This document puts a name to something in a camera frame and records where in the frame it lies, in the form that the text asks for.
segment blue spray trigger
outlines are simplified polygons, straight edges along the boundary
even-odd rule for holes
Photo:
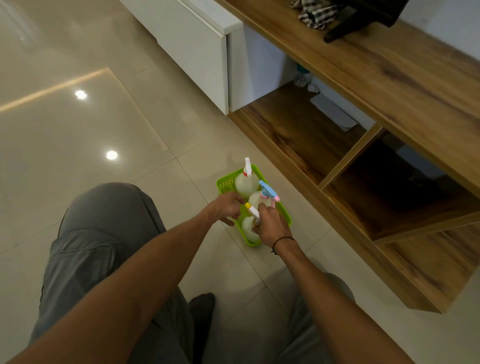
[[[277,202],[280,201],[280,197],[278,197],[278,194],[273,190],[272,187],[263,181],[260,181],[260,185],[262,186],[262,195],[265,197],[270,197]]]

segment gray pants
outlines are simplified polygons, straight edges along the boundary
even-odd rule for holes
[[[165,232],[158,211],[139,188],[106,183],[78,196],[68,208],[58,238],[50,248],[33,342],[94,286],[132,254]],[[346,284],[331,275],[349,297]],[[191,363],[193,320],[177,288],[137,342],[130,363]],[[330,363],[330,355],[301,297],[289,322],[288,343],[276,360],[282,363]]]

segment black and white cloth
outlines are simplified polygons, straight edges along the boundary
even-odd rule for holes
[[[324,29],[336,16],[339,8],[329,0],[293,0],[290,6],[301,9],[299,19],[309,28]]]

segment television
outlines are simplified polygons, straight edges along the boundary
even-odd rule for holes
[[[339,6],[350,6],[356,11],[325,34],[326,43],[360,30],[373,22],[391,27],[398,20],[408,0],[334,0],[333,2]]]

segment foot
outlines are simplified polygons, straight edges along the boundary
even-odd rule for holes
[[[208,333],[212,325],[215,296],[213,293],[201,294],[188,302],[193,316],[195,339],[193,340],[193,364],[200,364],[207,344]]]

